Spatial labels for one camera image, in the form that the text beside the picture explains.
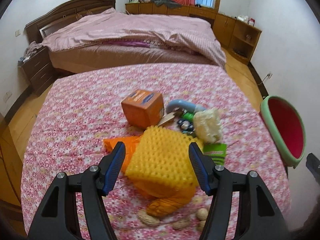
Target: peanut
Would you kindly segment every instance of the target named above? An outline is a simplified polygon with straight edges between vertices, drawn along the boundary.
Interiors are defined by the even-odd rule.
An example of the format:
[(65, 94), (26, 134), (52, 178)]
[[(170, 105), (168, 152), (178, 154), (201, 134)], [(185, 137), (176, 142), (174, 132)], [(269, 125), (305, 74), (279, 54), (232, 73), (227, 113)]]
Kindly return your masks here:
[(197, 230), (202, 232), (202, 230), (204, 228), (204, 225), (205, 225), (205, 220), (200, 221), (198, 226), (197, 226)]
[(206, 220), (208, 217), (208, 211), (206, 208), (200, 208), (197, 213), (196, 216), (197, 218), (201, 221), (201, 220)]
[(160, 220), (158, 218), (149, 216), (147, 212), (143, 209), (138, 211), (137, 216), (142, 223), (148, 226), (157, 226), (160, 223)]
[(172, 228), (175, 230), (181, 230), (190, 225), (190, 219), (181, 219), (172, 223)]

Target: bed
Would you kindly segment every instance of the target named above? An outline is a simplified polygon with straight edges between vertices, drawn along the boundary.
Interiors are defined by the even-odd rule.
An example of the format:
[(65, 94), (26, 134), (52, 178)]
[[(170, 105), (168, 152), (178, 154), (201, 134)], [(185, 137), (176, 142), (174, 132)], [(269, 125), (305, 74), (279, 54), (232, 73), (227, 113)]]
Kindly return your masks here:
[[(163, 62), (212, 64), (224, 68), (225, 54), (206, 21), (181, 16), (128, 16), (117, 13), (115, 3), (116, 0), (64, 3), (26, 26), (29, 42), (47, 46), (53, 67), (72, 73)], [(114, 39), (143, 44), (110, 44)], [(63, 43), (68, 46), (56, 46)]]
[[(60, 171), (83, 172), (106, 155), (103, 138), (140, 135), (129, 126), (121, 101), (135, 89), (159, 91), (165, 105), (182, 98), (216, 107), (221, 114), (225, 166), (246, 174), (256, 170), (286, 214), (291, 205), (288, 179), (281, 157), (258, 113), (228, 74), (220, 67), (201, 64), (161, 63), (101, 69), (58, 79), (40, 110), (24, 157), (21, 205), (28, 232), (33, 216), (51, 181)], [(167, 128), (178, 130), (172, 124)], [(82, 237), (89, 239), (80, 195), (77, 212)], [(137, 219), (148, 204), (122, 174), (114, 190), (103, 199), (118, 239), (199, 239), (195, 211), (210, 204), (200, 189), (192, 201), (150, 228)], [(234, 194), (227, 239), (236, 228), (238, 195)], [(174, 231), (170, 223), (190, 216), (191, 225)]]

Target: gray cloth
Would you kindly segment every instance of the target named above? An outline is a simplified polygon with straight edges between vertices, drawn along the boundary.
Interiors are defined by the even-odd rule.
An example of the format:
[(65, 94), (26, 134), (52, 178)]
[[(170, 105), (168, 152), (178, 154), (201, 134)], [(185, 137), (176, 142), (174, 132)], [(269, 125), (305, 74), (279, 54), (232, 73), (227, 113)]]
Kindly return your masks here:
[(150, 1), (154, 2), (156, 6), (165, 4), (170, 9), (179, 8), (182, 6), (181, 4), (172, 0), (150, 0)]

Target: cardboard box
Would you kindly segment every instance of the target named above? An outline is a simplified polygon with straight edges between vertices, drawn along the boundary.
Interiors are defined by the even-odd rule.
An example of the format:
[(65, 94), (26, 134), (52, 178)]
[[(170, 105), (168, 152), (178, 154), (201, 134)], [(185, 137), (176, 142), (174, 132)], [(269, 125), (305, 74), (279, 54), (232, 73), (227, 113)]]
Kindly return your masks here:
[(136, 90), (121, 105), (128, 123), (144, 129), (158, 124), (164, 115), (163, 97), (157, 92)]

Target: nightstand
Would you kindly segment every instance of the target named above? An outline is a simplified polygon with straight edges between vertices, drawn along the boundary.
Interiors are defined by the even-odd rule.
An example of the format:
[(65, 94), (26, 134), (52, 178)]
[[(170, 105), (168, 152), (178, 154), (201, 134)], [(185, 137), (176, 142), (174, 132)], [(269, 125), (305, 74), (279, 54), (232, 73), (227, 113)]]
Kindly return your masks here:
[(57, 75), (46, 47), (41, 48), (21, 68), (29, 79), (35, 94), (38, 96), (56, 80)]

